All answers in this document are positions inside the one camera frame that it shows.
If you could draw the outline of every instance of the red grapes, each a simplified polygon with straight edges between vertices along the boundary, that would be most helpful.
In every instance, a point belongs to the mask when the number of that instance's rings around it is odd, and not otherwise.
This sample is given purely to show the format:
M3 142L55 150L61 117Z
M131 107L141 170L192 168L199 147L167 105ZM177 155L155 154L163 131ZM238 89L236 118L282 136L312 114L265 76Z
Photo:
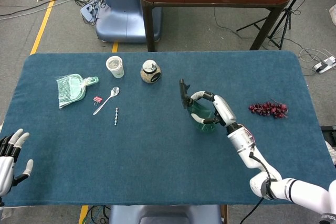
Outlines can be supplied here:
M259 114L263 116L273 115L274 118L286 118L288 108L285 104L275 102L266 102L264 104L255 103L248 107L252 114Z

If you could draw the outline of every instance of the floor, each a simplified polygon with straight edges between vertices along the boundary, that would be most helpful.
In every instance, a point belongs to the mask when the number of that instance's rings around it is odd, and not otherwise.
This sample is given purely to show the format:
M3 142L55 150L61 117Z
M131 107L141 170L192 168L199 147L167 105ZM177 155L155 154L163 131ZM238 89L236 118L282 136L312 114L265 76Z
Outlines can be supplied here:
M301 15L292 17L292 30L286 38L305 48L336 54L336 27L329 8L336 0L306 0L300 8ZM36 5L32 0L0 0L0 15ZM0 17L0 122L12 97L23 63L29 56L38 35L45 10L35 14L1 20ZM237 29L264 17L261 9L216 9L218 23ZM243 37L256 36L253 27L240 32ZM207 51L248 50L252 39L240 39L225 29L216 26L213 8L165 8L163 34L157 44L158 51ZM273 49L267 42L267 49ZM95 29L83 23L79 6L67 2L55 6L50 14L37 52L110 52L112 44L97 39ZM298 55L300 47L286 40L284 49ZM118 51L146 51L145 44L120 44ZM303 67L312 63L301 62ZM306 76L307 85L321 125L336 124L336 71L322 75ZM229 223L239 223L253 206L230 206ZM18 208L4 224L17 223L78 223L80 206L43 206ZM319 215L298 206L260 206L246 223L318 223Z

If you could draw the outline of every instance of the dustpan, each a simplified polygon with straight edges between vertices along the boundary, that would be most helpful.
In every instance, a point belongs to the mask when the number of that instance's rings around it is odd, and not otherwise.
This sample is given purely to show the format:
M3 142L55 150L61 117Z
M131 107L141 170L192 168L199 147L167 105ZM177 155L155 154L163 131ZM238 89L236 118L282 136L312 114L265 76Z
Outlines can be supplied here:
M73 102L84 98L86 86L99 81L98 77L88 77L83 79L79 74L70 74L57 81L59 108L63 108Z

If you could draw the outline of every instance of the spoon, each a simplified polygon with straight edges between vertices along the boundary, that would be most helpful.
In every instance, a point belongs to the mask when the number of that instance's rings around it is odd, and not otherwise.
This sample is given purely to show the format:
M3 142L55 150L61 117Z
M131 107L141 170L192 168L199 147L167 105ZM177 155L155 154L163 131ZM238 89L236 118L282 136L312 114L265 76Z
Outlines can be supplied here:
M114 87L114 88L111 90L111 95L110 95L110 97L108 97L108 98L106 99L106 101L104 101L104 103L103 103L102 105L100 105L99 108L96 109L96 111L94 111L93 114L94 114L94 115L97 114L97 113L101 110L101 108L105 105L105 103L107 103L107 101L108 101L110 98L115 97L117 94L119 94L119 87Z

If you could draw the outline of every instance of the paper cup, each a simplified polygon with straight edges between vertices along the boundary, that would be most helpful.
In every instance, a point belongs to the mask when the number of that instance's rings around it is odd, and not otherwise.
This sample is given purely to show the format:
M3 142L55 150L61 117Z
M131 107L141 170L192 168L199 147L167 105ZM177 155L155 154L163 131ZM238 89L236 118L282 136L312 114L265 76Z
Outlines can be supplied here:
M107 69L116 78L121 78L124 76L124 67L122 65L122 59L119 56L112 56L106 61Z

